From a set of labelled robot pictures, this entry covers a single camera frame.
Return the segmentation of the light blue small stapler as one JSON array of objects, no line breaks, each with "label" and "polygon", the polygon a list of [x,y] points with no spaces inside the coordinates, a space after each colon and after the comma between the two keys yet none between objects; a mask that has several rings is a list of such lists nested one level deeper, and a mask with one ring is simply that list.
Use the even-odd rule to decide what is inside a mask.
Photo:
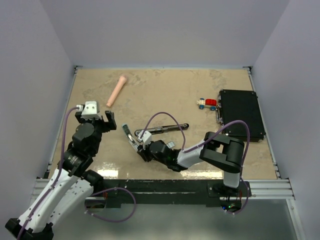
[{"label": "light blue small stapler", "polygon": [[137,152],[138,151],[138,147],[139,144],[137,143],[136,139],[134,138],[134,136],[132,135],[128,125],[126,123],[124,123],[122,126],[122,129],[126,135],[126,137],[128,138],[128,142],[130,143],[130,145],[133,147],[133,149]]}]

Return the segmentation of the black stapler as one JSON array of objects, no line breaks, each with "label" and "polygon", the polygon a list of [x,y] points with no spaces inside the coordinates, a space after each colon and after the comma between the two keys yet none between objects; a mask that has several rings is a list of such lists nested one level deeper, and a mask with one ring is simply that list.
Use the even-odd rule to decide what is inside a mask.
[{"label": "black stapler", "polygon": [[[183,123],[180,124],[180,128],[184,131],[189,128],[188,123]],[[152,135],[157,135],[157,134],[163,134],[166,132],[173,132],[173,131],[179,131],[180,130],[178,125],[166,125],[166,126],[156,126],[152,128],[147,128],[146,131],[150,132]],[[134,135],[138,137],[138,135],[143,131],[143,129],[137,129],[134,132]]]}]

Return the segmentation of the staple tray with staples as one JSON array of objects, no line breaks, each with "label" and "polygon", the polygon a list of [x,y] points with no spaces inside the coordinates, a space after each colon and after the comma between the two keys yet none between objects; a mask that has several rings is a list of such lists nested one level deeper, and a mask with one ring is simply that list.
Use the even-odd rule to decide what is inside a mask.
[{"label": "staple tray with staples", "polygon": [[173,141],[170,141],[167,145],[169,148],[173,148],[175,146]]}]

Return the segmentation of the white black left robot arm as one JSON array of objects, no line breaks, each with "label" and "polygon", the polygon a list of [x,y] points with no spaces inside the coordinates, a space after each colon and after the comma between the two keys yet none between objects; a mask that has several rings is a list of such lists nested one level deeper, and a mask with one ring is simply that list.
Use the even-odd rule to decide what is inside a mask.
[{"label": "white black left robot arm", "polygon": [[18,240],[51,240],[53,228],[87,197],[104,190],[103,177],[88,167],[97,155],[102,135],[116,130],[115,114],[106,111],[107,121],[96,112],[77,111],[79,122],[54,174],[31,206],[5,228]]}]

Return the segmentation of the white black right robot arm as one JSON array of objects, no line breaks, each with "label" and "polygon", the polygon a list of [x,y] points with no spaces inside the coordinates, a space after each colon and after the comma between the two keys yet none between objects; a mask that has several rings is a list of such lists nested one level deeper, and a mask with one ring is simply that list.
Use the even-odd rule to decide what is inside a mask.
[{"label": "white black right robot arm", "polygon": [[233,197],[241,190],[245,144],[237,138],[209,131],[192,147],[172,149],[162,140],[153,141],[151,133],[145,132],[138,135],[137,142],[137,152],[146,162],[157,161],[174,172],[206,162],[223,171],[222,189],[227,196]]}]

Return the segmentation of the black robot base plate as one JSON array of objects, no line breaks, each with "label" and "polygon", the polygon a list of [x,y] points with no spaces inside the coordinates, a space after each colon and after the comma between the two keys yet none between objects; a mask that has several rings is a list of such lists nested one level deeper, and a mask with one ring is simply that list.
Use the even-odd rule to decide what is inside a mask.
[{"label": "black robot base plate", "polygon": [[240,182],[235,190],[227,189],[221,179],[156,180],[156,179],[105,179],[99,183],[93,194],[106,201],[107,208],[139,205],[205,205],[226,207],[251,197],[249,182]]}]

